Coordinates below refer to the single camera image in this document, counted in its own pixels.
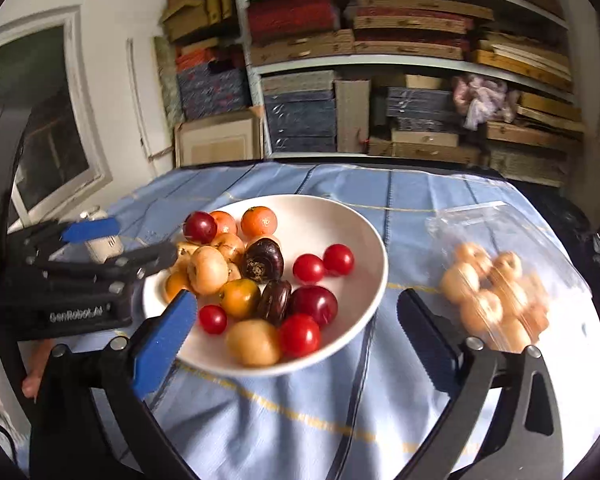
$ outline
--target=window frame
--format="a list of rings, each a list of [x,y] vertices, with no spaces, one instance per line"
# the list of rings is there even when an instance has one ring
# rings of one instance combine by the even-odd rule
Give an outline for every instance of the window frame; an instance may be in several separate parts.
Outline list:
[[[41,30],[60,26],[64,33],[64,66],[72,111],[89,169],[63,184],[29,211],[26,211],[22,197],[14,184],[11,190],[11,201],[20,220],[10,226],[10,231],[51,216],[61,216],[112,181],[97,134],[86,83],[80,40],[79,7],[62,7],[40,12],[0,26],[0,47]]]

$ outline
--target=blue plaid tablecloth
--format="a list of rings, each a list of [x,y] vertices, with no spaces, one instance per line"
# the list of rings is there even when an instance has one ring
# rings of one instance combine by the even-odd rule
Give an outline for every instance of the blue plaid tablecloth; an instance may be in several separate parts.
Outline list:
[[[469,174],[363,168],[345,164],[177,170],[110,208],[128,248],[169,238],[191,211],[271,194],[310,194],[349,205],[378,230],[389,283],[367,327],[331,358],[270,379],[216,377],[176,362],[148,401],[167,436],[202,479],[392,479],[427,436],[448,397],[433,387],[395,317],[398,295],[416,288],[448,312],[431,264],[425,220],[437,210],[503,200],[564,251],[547,223],[512,185]],[[600,434],[600,322],[590,299],[574,306],[573,326],[539,344],[556,390],[565,475]],[[131,333],[141,319],[123,332]],[[114,332],[84,336],[74,351],[102,348]],[[492,390],[457,466],[473,461],[499,391]],[[133,465],[105,402],[102,416],[123,462]]]

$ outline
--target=plastic container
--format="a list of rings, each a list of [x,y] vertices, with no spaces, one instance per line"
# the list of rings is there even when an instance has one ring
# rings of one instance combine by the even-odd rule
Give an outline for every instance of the plastic container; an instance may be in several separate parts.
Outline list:
[[[491,202],[427,219],[445,269],[440,290],[470,335],[522,352],[548,328],[553,308],[589,286],[558,247],[513,206]]]

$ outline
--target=silver bolt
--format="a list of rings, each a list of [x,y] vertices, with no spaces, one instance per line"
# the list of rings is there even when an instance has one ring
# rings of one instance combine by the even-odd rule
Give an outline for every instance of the silver bolt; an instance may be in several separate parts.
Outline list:
[[[529,345],[528,347],[526,347],[526,353],[528,353],[534,359],[542,357],[542,352],[537,346]]]
[[[109,285],[109,292],[111,294],[120,294],[122,290],[125,288],[125,284],[122,282],[113,282]]]
[[[51,355],[53,357],[62,357],[66,352],[66,345],[59,344],[52,348]]]
[[[126,337],[118,336],[118,337],[113,338],[109,342],[109,346],[111,347],[112,350],[120,351],[120,350],[125,349],[126,343],[128,341],[129,341],[129,339],[127,339]]]
[[[482,339],[480,339],[479,337],[468,337],[467,339],[464,340],[464,343],[471,349],[471,350],[475,350],[475,351],[480,351],[484,348],[484,343],[482,342]]]

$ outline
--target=white bowl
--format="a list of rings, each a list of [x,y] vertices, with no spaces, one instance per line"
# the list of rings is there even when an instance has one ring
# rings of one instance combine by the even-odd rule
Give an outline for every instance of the white bowl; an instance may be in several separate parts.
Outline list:
[[[304,358],[282,361],[265,368],[248,368],[238,364],[228,353],[224,336],[206,334],[196,323],[180,348],[178,358],[195,368],[229,377],[267,377],[288,374],[316,364],[349,343],[378,308],[386,288],[388,260],[382,239],[362,215],[333,200],[307,195],[273,195],[236,202],[221,208],[240,218],[248,208],[263,205],[278,217],[274,236],[280,240],[285,259],[283,278],[293,288],[299,283],[292,267],[298,256],[313,253],[322,257],[331,244],[345,244],[354,254],[356,265],[349,276],[323,279],[325,286],[338,299],[338,315],[322,330],[320,349]],[[159,316],[167,304],[162,288],[168,272],[164,270],[144,282],[144,312],[147,317]],[[204,306],[209,298],[199,298]]]

